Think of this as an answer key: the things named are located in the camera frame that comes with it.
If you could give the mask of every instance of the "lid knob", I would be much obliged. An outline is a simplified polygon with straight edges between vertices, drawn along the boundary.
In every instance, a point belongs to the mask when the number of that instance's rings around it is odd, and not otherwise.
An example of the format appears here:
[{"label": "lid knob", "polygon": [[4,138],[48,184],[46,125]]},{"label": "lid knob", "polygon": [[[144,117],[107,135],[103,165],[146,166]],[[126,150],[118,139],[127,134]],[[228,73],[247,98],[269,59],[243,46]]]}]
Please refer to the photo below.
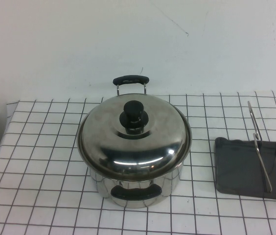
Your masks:
[{"label": "lid knob", "polygon": [[120,114],[119,121],[131,134],[140,134],[148,123],[149,117],[143,110],[141,102],[131,100],[124,105],[124,112]]},{"label": "lid knob", "polygon": [[143,112],[143,104],[137,100],[128,101],[124,105],[124,113],[130,122],[139,122]]}]

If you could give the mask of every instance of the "stainless steel pot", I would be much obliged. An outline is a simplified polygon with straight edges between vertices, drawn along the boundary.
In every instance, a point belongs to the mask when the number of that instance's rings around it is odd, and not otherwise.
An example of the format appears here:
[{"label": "stainless steel pot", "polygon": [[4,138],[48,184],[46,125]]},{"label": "stainless steel pot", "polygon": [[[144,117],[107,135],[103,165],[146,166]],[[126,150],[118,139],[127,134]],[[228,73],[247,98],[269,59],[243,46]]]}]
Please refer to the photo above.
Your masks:
[{"label": "stainless steel pot", "polygon": [[[77,132],[79,153],[98,192],[129,208],[171,195],[192,142],[185,116],[147,95],[148,82],[138,75],[114,79],[117,96],[88,113]],[[119,95],[120,85],[132,83],[144,85],[144,94]]]}]

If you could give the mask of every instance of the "countertop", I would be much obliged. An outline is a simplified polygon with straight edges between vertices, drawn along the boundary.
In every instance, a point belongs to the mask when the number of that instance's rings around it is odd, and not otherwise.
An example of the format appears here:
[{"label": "countertop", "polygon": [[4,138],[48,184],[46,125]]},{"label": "countertop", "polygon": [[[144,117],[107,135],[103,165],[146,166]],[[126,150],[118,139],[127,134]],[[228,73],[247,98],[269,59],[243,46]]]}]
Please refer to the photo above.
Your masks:
[{"label": "countertop", "polygon": [[214,139],[253,138],[248,101],[276,141],[276,92],[159,97],[187,116],[193,143],[173,194],[143,209],[103,199],[78,154],[78,124],[106,98],[19,101],[0,144],[0,235],[276,235],[276,200],[214,186]]}]

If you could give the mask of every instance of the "black tray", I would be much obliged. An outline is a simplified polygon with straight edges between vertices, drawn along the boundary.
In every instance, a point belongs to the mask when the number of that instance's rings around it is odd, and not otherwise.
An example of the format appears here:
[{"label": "black tray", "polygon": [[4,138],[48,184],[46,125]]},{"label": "black tray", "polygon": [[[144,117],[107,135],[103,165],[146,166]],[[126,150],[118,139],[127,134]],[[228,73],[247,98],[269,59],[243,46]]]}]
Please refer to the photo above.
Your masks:
[{"label": "black tray", "polygon": [[272,188],[254,141],[230,141],[222,137],[215,140],[216,189],[219,192],[276,199],[276,142],[259,141],[258,148]]}]

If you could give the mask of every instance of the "pot handle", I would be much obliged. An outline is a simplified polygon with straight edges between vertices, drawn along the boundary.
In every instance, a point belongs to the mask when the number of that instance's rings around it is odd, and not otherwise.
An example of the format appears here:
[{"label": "pot handle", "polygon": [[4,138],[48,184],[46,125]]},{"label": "pot handle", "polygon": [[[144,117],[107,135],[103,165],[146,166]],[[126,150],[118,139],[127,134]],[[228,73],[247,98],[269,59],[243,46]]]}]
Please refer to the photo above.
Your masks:
[{"label": "pot handle", "polygon": [[144,86],[144,94],[147,94],[146,84],[149,82],[149,78],[140,75],[126,75],[115,78],[113,84],[117,86],[117,95],[119,95],[119,86],[124,84],[140,83]]},{"label": "pot handle", "polygon": [[127,201],[141,201],[159,196],[162,188],[156,184],[152,184],[147,188],[126,189],[120,185],[115,186],[111,190],[111,195],[115,198]]}]

